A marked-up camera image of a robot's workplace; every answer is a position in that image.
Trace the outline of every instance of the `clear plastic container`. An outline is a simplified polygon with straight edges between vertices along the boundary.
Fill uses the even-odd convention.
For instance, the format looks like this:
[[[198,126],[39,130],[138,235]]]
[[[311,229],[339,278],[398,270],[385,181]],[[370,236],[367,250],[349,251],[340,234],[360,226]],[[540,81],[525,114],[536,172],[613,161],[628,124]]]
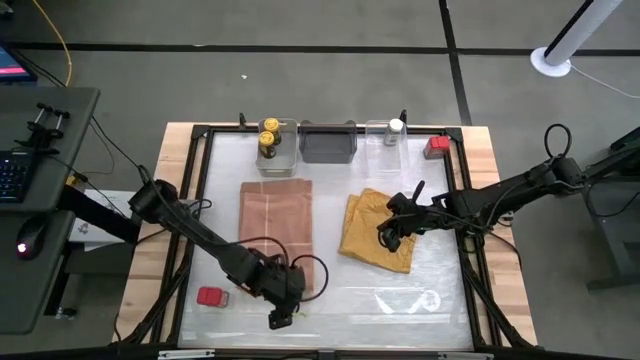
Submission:
[[[407,126],[390,124],[395,120],[369,120],[365,125],[367,175],[372,178],[394,177],[409,164]]]
[[[358,149],[356,123],[300,123],[300,154],[306,163],[349,164]]]
[[[276,156],[267,159],[256,144],[256,168],[264,177],[291,177],[296,172],[298,162],[298,122],[294,119],[277,118],[282,141],[276,145]],[[264,121],[258,123],[258,131],[264,131]]]

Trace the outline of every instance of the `yellow cloth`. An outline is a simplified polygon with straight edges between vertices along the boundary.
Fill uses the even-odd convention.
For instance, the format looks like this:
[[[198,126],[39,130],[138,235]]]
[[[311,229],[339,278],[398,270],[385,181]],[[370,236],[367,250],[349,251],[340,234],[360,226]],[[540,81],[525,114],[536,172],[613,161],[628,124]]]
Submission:
[[[368,264],[408,274],[416,235],[404,238],[395,253],[389,252],[378,242],[376,227],[393,215],[386,206],[389,199],[389,196],[373,189],[364,189],[360,196],[349,195],[338,252]]]

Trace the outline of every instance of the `keyboard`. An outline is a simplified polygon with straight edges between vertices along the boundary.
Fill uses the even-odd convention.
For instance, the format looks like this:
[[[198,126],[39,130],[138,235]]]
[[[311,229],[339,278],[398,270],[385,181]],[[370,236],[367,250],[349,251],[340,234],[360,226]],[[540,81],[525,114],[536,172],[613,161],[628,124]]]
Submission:
[[[26,151],[0,151],[0,203],[21,203],[29,188],[35,157]]]

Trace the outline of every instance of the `gray floor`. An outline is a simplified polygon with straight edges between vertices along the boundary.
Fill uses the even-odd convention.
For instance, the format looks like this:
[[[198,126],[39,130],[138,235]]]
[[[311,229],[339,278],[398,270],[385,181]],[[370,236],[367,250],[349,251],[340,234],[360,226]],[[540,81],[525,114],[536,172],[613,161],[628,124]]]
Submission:
[[[579,0],[449,0],[457,45],[467,48],[547,45],[580,4]],[[43,5],[73,42],[445,45],[435,0],[193,0],[179,5],[50,0]],[[18,3],[17,16],[14,24],[0,24],[0,38],[55,41],[28,1]],[[639,17],[640,3],[624,2],[584,48],[638,48]],[[64,77],[62,52],[25,53]],[[74,86],[102,90],[96,116],[125,151],[149,168],[155,164],[168,121],[228,121],[240,111],[250,120],[284,115],[318,122],[365,121],[388,118],[406,108],[414,124],[460,124],[446,55],[74,52],[72,56]],[[612,140],[640,125],[638,100],[575,72],[562,79],[544,78],[532,70],[527,57],[462,56],[460,63],[471,119],[474,125],[489,126],[503,177],[544,160],[542,136],[549,124],[562,122],[572,129],[570,154],[583,166],[601,156]],[[574,64],[640,94],[637,57],[575,58]],[[552,140],[561,146],[560,136]],[[136,173],[116,156],[115,174],[96,176],[95,183],[104,189],[135,190]],[[87,141],[76,165],[91,171],[106,169],[109,163],[101,145]],[[585,281],[605,277],[609,268],[582,201],[535,202],[517,214],[514,232],[539,343],[551,350],[640,358],[640,287],[594,295],[585,289]],[[73,325],[43,320],[34,334],[23,339],[38,342],[38,349],[107,343],[123,282],[87,281],[94,282],[105,287],[88,287],[85,294],[91,295],[79,297],[82,312]],[[108,296],[105,288],[110,289]],[[58,338],[43,335],[58,331]],[[0,337],[0,349],[24,351],[23,339]]]

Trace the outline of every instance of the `white pole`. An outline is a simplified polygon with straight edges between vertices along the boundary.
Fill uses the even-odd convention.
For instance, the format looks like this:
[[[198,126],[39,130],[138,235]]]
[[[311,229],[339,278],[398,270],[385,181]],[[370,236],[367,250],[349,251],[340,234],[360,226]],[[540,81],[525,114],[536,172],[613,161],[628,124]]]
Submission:
[[[531,54],[531,64],[551,77],[565,76],[571,70],[569,58],[593,34],[622,0],[587,0],[551,42]]]

